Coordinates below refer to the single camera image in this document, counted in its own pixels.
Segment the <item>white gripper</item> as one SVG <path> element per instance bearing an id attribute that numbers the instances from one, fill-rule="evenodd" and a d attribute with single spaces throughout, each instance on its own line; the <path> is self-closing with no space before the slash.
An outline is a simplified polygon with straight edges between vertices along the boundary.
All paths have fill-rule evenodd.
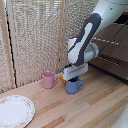
<path id="1" fill-rule="evenodd" d="M 63 79 L 68 81 L 76 76 L 79 76 L 88 71 L 88 64 L 85 63 L 78 67 L 73 67 L 72 65 L 63 69 Z"/>

